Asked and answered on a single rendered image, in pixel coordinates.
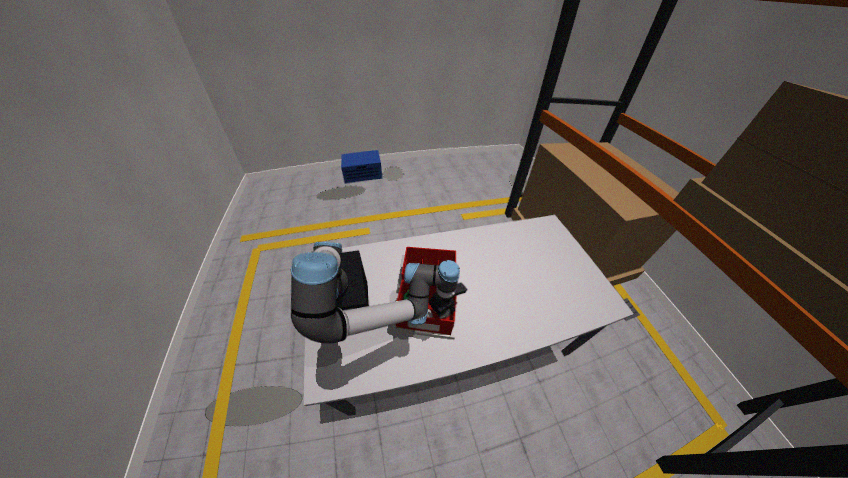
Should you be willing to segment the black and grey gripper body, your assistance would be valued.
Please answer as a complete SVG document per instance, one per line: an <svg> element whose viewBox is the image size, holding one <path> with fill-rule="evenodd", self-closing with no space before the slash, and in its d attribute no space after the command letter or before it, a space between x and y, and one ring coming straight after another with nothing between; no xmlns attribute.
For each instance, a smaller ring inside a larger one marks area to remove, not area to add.
<svg viewBox="0 0 848 478"><path fill-rule="evenodd" d="M454 297L454 295L452 297ZM439 317L441 317L442 315L444 315L446 313L446 310L451 308L452 305L455 305L455 301L453 300L452 297L442 298L436 292L435 294L433 294L433 297L431 299L429 299L429 302L431 301L431 303L429 303L429 306L431 305L431 308L437 313L437 315ZM444 299L450 299L450 300L444 300ZM436 303L435 303L435 300L436 300ZM447 309L447 307L449 307L449 308ZM446 309L445 312L443 311L444 309Z"/></svg>

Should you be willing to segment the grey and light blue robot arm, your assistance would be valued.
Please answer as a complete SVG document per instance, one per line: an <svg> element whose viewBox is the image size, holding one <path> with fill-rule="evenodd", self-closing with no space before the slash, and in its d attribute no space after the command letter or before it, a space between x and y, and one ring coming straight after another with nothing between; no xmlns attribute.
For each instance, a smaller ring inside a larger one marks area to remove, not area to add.
<svg viewBox="0 0 848 478"><path fill-rule="evenodd" d="M350 335L405 321L424 324L430 286L437 286L437 294L442 298L468 290L462 282L457 284L460 269L452 260L440 265L408 263L404 273L405 283L410 283L408 299L342 310L336 308L337 297L348 286L348 276L341 268L342 245L315 242L313 249L314 252L299 254L292 261L291 320L301 335L315 342L337 343Z"/></svg>

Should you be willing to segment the red crate with dividers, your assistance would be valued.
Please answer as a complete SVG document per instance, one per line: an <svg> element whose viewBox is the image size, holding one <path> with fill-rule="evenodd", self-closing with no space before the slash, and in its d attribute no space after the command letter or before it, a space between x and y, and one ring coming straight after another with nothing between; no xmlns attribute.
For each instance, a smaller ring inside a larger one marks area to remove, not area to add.
<svg viewBox="0 0 848 478"><path fill-rule="evenodd" d="M429 299L432 298L433 294L437 292L436 288L437 288L437 286L430 286ZM409 284L406 283L401 288L401 290L399 291L397 301L403 300L403 295L408 290L409 290ZM456 312L456 298L457 298L457 296L454 296L454 298L453 298L455 300L455 312ZM417 331L451 335L452 330L453 330L453 326L454 326L454 323L455 323L455 312L454 312L453 320L445 320L445 319L435 318L435 316L437 314L433 311L433 309L431 308L431 305L429 306L429 301L428 301L428 309L431 310L431 312L433 314L433 318L427 317L426 322L424 324L413 325L413 324L410 324L407 321L405 321L405 322L396 324L397 327L398 328L404 328L404 329L410 329L410 330L417 330Z"/></svg>
<svg viewBox="0 0 848 478"><path fill-rule="evenodd" d="M446 260L456 262L456 251L413 247L404 258L402 280L404 280L405 267L408 263L440 265L441 262Z"/></svg>

